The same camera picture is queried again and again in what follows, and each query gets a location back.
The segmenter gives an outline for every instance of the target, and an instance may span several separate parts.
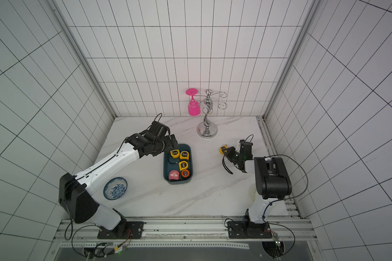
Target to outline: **stand base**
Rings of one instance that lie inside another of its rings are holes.
[[[271,232],[265,232],[270,229],[269,223],[267,222],[244,228],[243,222],[229,221],[227,222],[227,226],[228,236],[230,238],[272,238]]]
[[[202,138],[210,139],[215,137],[215,135],[218,133],[218,127],[213,122],[211,122],[211,125],[209,127],[206,127],[205,124],[201,122],[197,126],[197,133]]]
[[[127,239],[128,229],[131,230],[131,239],[139,239],[142,236],[144,222],[126,222],[121,221],[113,230],[107,230],[100,227],[98,239]]]

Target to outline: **white marble surface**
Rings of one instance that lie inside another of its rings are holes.
[[[254,174],[242,173],[225,159],[234,174],[227,173],[219,148],[224,144],[235,147],[240,139],[254,134],[253,156],[268,155],[256,118],[212,117],[218,126],[218,134],[212,139],[203,139],[196,133],[201,120],[201,117],[162,117],[160,120],[170,127],[178,143],[191,147],[193,177],[190,182],[169,184],[162,174],[162,154],[144,156],[113,176],[127,180],[125,195],[109,201],[103,196],[102,186],[93,197],[125,216],[243,216],[254,202]],[[146,129],[152,121],[152,117],[116,118],[96,161],[117,149],[125,137]]]

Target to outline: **blue and white plate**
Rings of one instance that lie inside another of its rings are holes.
[[[128,182],[122,177],[115,177],[106,183],[103,189],[103,195],[108,200],[112,201],[120,198],[125,194],[126,188],[128,188]]]

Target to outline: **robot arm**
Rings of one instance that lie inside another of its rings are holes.
[[[115,210],[96,202],[92,195],[120,169],[146,155],[156,156],[177,146],[170,129],[157,121],[141,133],[125,138],[121,146],[87,170],[60,178],[59,203],[76,223],[93,222],[122,234],[126,220]]]
[[[245,214],[246,223],[263,224],[277,201],[292,193],[292,184],[281,157],[255,157],[251,142],[240,140],[238,152],[234,147],[221,150],[225,157],[242,172],[255,174],[257,196]]]

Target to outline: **plastic tray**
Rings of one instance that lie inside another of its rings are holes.
[[[183,159],[177,158],[177,159],[173,159],[172,156],[170,155],[169,151],[164,152],[164,168],[163,168],[163,175],[164,175],[164,179],[170,183],[170,184],[184,184],[189,182],[192,179],[193,176],[193,163],[192,163],[192,151],[190,149],[190,146],[184,143],[178,144],[177,147],[178,150],[180,150],[180,152],[182,152],[183,150],[188,151],[189,152],[189,159],[187,160],[189,167],[187,168],[190,171],[190,175],[187,178],[183,178],[182,175],[179,175],[179,179],[178,180],[168,180],[168,175],[170,174],[170,171],[172,170],[177,170],[179,173],[180,169],[178,166],[178,163],[180,161],[182,161]]]

